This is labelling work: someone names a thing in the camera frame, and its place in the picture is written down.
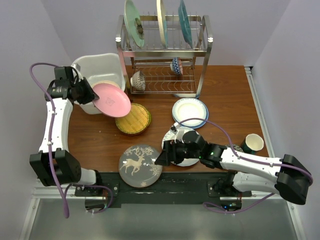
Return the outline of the green plate with branch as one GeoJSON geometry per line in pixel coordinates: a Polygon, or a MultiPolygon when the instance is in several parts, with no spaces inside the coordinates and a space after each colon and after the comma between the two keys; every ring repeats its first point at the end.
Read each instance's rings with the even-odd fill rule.
{"type": "Polygon", "coordinates": [[[102,81],[95,82],[91,85],[91,87],[93,88],[94,86],[99,85],[99,84],[109,84],[109,85],[112,85],[112,86],[115,86],[115,87],[121,89],[121,87],[116,82],[110,81],[110,80],[102,80],[102,81]]]}

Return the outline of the pink plate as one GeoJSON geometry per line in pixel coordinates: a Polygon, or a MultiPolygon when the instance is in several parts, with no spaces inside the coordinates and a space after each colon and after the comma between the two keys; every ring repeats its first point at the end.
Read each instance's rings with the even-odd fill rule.
{"type": "Polygon", "coordinates": [[[93,87],[93,91],[98,98],[92,102],[104,115],[121,118],[131,111],[131,101],[120,88],[108,83],[99,83],[93,87]]]}

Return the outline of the grey reindeer snowflake plate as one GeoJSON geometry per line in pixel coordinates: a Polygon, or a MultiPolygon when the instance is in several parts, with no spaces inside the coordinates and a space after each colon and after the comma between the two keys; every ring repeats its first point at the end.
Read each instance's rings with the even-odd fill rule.
{"type": "Polygon", "coordinates": [[[160,153],[147,144],[133,145],[125,150],[118,162],[122,180],[134,188],[153,185],[161,176],[163,167],[155,161],[160,153]]]}

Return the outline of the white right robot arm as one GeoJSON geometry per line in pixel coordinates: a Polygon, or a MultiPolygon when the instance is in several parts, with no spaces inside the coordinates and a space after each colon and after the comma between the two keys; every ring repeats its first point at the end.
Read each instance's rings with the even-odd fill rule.
{"type": "Polygon", "coordinates": [[[233,178],[222,185],[223,192],[230,197],[238,192],[257,191],[304,205],[313,183],[311,173],[292,155],[278,158],[238,152],[232,147],[207,142],[195,130],[174,131],[172,138],[163,141],[155,164],[169,166],[185,159],[197,159],[211,169],[234,171],[233,178]]]}

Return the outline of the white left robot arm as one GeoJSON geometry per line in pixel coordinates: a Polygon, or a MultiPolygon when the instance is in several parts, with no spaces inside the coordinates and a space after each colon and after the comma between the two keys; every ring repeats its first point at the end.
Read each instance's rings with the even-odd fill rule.
{"type": "Polygon", "coordinates": [[[74,103],[88,104],[99,99],[86,78],[80,78],[72,66],[54,66],[55,79],[48,88],[41,87],[46,100],[45,132],[38,153],[31,154],[29,163],[45,186],[63,184],[86,185],[86,191],[99,196],[104,184],[97,170],[82,168],[69,152],[68,132],[74,103]]]}

